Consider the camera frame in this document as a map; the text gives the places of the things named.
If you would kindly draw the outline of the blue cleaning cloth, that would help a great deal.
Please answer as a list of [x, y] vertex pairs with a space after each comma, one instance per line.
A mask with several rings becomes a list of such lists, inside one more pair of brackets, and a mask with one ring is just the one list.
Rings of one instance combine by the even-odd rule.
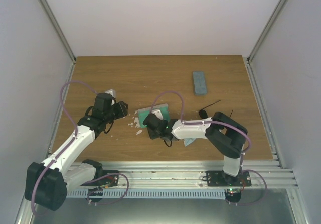
[[184, 146], [186, 147], [194, 141], [195, 141], [195, 138], [184, 138]]

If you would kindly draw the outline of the grey glasses case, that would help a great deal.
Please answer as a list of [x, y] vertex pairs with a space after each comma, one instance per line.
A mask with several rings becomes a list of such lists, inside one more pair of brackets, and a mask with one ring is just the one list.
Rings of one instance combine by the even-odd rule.
[[[154, 106], [151, 113], [156, 115], [161, 120], [168, 120], [168, 121], [170, 120], [167, 104], [160, 104], [160, 105]], [[139, 109], [137, 111], [137, 114], [138, 114], [140, 127], [145, 128], [143, 121], [150, 114], [150, 107]]]

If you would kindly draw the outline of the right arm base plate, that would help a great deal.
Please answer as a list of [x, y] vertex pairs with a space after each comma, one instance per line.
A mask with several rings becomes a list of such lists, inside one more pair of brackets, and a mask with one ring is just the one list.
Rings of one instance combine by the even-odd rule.
[[252, 186], [249, 171], [242, 171], [236, 177], [225, 174], [223, 171], [206, 171], [201, 178], [209, 187], [249, 187]]

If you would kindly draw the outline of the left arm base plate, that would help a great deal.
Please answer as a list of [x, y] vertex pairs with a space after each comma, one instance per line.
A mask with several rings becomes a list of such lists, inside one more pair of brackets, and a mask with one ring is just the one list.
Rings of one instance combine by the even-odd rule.
[[117, 186], [119, 178], [118, 170], [102, 170], [96, 173], [90, 183], [84, 183], [82, 186]]

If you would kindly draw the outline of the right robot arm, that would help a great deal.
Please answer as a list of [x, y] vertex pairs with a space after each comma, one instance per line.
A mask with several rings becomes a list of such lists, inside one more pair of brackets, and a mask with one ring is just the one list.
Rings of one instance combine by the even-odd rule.
[[240, 169], [245, 142], [250, 143], [247, 130], [227, 115], [216, 112], [211, 118], [202, 120], [165, 120], [150, 113], [143, 121], [149, 137], [160, 138], [166, 144], [183, 140], [208, 140], [223, 156], [222, 180], [227, 186], [234, 186], [240, 180]]

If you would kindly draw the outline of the teal glasses case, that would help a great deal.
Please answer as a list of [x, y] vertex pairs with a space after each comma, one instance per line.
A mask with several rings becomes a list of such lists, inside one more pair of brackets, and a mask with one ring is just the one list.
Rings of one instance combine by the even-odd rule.
[[193, 71], [192, 78], [193, 78], [194, 94], [196, 96], [206, 95], [207, 94], [207, 87], [206, 87], [206, 80], [205, 80], [204, 72]]

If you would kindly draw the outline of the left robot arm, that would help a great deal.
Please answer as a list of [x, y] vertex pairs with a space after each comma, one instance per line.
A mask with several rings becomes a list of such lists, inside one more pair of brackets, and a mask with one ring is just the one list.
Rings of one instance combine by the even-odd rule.
[[81, 185], [102, 186], [116, 177], [103, 177], [102, 164], [90, 159], [77, 168], [70, 167], [83, 150], [100, 134], [107, 134], [115, 120], [128, 114], [128, 104], [116, 101], [111, 89], [97, 94], [94, 105], [78, 121], [68, 139], [41, 163], [33, 162], [27, 168], [24, 198], [49, 210], [56, 211], [67, 194]]

